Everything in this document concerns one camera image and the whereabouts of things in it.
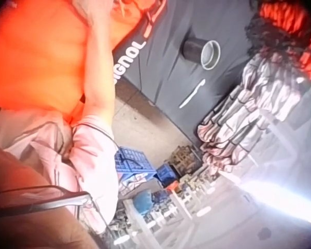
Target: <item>hand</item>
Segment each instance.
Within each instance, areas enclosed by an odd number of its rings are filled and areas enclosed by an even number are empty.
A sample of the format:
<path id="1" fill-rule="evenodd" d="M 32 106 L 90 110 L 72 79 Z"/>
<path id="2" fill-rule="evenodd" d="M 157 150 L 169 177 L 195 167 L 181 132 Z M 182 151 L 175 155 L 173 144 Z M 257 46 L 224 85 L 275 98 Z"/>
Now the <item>hand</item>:
<path id="1" fill-rule="evenodd" d="M 73 0 L 73 6 L 89 24 L 103 24 L 110 20 L 113 0 Z"/>

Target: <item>tiled floor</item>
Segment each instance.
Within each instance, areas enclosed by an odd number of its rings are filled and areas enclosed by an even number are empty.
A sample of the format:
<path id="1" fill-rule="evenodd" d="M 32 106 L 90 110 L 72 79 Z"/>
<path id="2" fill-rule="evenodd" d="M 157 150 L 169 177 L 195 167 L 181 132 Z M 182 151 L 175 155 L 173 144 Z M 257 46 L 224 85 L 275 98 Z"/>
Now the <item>tiled floor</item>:
<path id="1" fill-rule="evenodd" d="M 116 95 L 113 130 L 119 145 L 143 151 L 157 168 L 177 146 L 190 143 L 130 84 L 118 83 Z"/>

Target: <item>patterned fabric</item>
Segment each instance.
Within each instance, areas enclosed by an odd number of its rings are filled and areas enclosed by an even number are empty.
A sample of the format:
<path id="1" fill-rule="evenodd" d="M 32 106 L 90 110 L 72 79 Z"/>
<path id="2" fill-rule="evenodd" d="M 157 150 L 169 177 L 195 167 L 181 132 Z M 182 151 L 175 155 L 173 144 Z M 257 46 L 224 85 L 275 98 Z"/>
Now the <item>patterned fabric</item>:
<path id="1" fill-rule="evenodd" d="M 118 201 L 114 162 L 117 147 L 109 137 L 113 138 L 111 127 L 92 115 L 81 119 L 72 130 L 59 112 L 0 111 L 0 148 L 35 169 L 51 185 L 90 193 L 102 217 L 93 208 L 82 211 L 87 224 L 97 233 L 112 220 Z M 32 180 L 20 174 L 15 178 L 10 189 L 18 179 Z"/>
<path id="2" fill-rule="evenodd" d="M 198 126 L 203 162 L 213 173 L 230 172 L 249 154 L 270 124 L 265 114 L 283 121 L 299 102 L 305 78 L 294 68 L 278 67 L 277 60 L 277 54 L 271 60 L 255 56 L 244 68 L 242 83 Z"/>

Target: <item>blue basket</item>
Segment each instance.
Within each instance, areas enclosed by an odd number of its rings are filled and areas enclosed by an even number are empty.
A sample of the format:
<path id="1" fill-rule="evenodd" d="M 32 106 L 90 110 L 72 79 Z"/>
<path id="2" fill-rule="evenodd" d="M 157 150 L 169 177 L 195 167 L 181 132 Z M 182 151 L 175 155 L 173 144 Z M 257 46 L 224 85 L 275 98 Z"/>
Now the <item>blue basket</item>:
<path id="1" fill-rule="evenodd" d="M 125 147 L 115 154 L 115 164 L 118 173 L 156 173 L 143 152 Z"/>
<path id="2" fill-rule="evenodd" d="M 168 163 L 163 164 L 160 168 L 157 169 L 157 176 L 164 187 L 178 180 L 177 175 Z"/>

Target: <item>red object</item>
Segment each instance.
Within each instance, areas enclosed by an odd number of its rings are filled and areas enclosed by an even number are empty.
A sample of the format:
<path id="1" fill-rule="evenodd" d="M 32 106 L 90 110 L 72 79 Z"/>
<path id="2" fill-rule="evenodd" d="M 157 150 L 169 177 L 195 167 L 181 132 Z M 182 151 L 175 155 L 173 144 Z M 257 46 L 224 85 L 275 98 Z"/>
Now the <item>red object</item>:
<path id="1" fill-rule="evenodd" d="M 158 0 L 125 1 L 111 12 L 115 49 Z M 81 115 L 87 30 L 69 0 L 15 0 L 0 10 L 0 107 L 57 110 L 72 122 Z M 162 1 L 151 20 L 165 6 Z M 144 37 L 150 35 L 149 24 Z"/>
<path id="2" fill-rule="evenodd" d="M 290 34 L 302 36 L 302 31 L 311 26 L 308 12 L 298 3 L 264 3 L 260 15 L 271 19 L 273 24 Z M 303 69 L 311 79 L 311 53 L 305 52 L 300 59 Z"/>

